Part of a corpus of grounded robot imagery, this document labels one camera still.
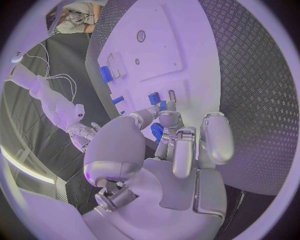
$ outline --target white robot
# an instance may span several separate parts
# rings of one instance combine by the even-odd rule
[[[203,119],[198,169],[196,128],[185,127],[172,100],[163,111],[154,105],[117,117],[102,128],[96,123],[87,127],[80,123],[83,105],[68,101],[50,88],[47,79],[21,63],[7,80],[39,99],[50,121],[69,133],[85,153],[85,177],[91,185],[102,187],[95,196],[97,209],[123,239],[215,237],[227,209],[225,186],[215,167],[234,155],[233,134],[222,113]],[[157,118],[163,135],[155,157],[144,160],[146,141],[141,130]]]

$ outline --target blue object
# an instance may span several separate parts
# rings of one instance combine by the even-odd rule
[[[122,102],[123,100],[124,100],[124,97],[123,96],[119,96],[116,99],[112,100],[112,103],[116,105],[119,102]]]
[[[160,123],[155,122],[151,125],[151,131],[153,136],[156,138],[155,142],[159,144],[164,133],[164,127]]]
[[[157,105],[158,103],[161,102],[161,98],[158,92],[153,92],[148,97],[151,105]]]
[[[103,78],[104,83],[108,84],[113,80],[110,69],[107,66],[100,67],[99,72]]]
[[[161,101],[160,102],[160,111],[167,110],[167,101]]]

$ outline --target person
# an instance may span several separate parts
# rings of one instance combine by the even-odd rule
[[[100,5],[88,2],[75,2],[66,5],[62,10],[57,30],[62,34],[91,34],[100,17],[102,8]]]

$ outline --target round hole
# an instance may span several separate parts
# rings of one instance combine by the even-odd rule
[[[140,30],[137,32],[136,38],[140,43],[142,43],[146,39],[146,33],[143,30]]]

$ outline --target humanoid robot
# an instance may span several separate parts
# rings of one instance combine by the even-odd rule
[[[74,105],[50,88],[42,76],[18,63],[7,79],[41,101],[50,121],[70,135],[85,153],[87,181],[102,187],[97,208],[124,239],[213,239],[222,225],[227,197],[216,165],[234,155],[233,134],[221,112],[207,114],[201,125],[196,164],[197,131],[185,126],[173,100],[120,116],[100,128],[80,121],[84,106]],[[144,160],[141,130],[159,119],[163,135],[154,158]]]

